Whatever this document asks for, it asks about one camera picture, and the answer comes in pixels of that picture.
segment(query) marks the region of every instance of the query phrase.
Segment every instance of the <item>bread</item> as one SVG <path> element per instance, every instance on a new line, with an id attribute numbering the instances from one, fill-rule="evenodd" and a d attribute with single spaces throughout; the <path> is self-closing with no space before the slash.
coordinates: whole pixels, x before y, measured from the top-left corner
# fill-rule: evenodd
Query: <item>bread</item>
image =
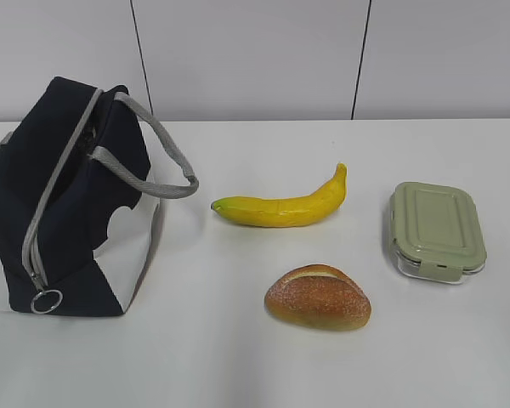
<path id="1" fill-rule="evenodd" d="M 314 264 L 282 276 L 264 297 L 277 319 L 316 329 L 345 331 L 364 326 L 371 303 L 342 271 Z"/>

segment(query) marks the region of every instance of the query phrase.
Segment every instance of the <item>lid clip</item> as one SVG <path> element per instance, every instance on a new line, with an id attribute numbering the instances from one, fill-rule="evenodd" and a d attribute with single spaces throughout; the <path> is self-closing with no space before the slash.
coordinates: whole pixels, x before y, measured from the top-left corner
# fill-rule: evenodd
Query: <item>lid clip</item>
<path id="1" fill-rule="evenodd" d="M 462 278 L 462 269 L 454 268 L 441 263 L 422 261 L 418 271 L 420 278 L 431 281 L 458 282 Z"/>

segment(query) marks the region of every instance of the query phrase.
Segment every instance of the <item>food container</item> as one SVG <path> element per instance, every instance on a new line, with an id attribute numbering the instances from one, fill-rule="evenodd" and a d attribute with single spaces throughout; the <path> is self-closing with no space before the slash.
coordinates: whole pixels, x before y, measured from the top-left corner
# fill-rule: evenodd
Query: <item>food container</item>
<path id="1" fill-rule="evenodd" d="M 476 206 L 463 190 L 402 183 L 390 202 L 389 255 L 404 275 L 463 283 L 487 254 Z"/>

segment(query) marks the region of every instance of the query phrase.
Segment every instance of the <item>zipper pull ring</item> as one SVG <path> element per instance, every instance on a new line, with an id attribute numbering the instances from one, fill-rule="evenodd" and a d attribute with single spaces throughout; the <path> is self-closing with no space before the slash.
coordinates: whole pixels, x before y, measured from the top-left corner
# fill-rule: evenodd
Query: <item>zipper pull ring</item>
<path id="1" fill-rule="evenodd" d="M 55 303 L 53 303 L 48 309 L 45 309 L 45 310 L 36 309 L 36 301 L 40 298 L 43 298 L 44 296 L 47 296 L 49 293 L 56 293 L 58 296 L 57 301 Z M 32 310 L 32 313 L 34 313 L 36 315 L 45 315 L 45 314 L 57 309 L 61 303 L 62 303 L 62 292 L 61 291 L 59 291 L 57 289 L 47 289 L 47 290 L 42 289 L 42 290 L 39 290 L 38 293 L 36 294 L 36 296 L 32 298 L 31 310 Z"/>

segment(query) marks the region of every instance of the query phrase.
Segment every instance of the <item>lunch bag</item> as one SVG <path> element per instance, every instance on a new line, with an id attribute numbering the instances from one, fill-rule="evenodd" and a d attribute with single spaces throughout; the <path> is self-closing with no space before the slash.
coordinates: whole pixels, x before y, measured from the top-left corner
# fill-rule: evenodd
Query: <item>lunch bag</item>
<path id="1" fill-rule="evenodd" d="M 156 184 L 138 116 L 189 181 Z M 123 315 L 160 199 L 198 180 L 166 129 L 128 95 L 54 78 L 0 144 L 0 260 L 17 312 Z"/>

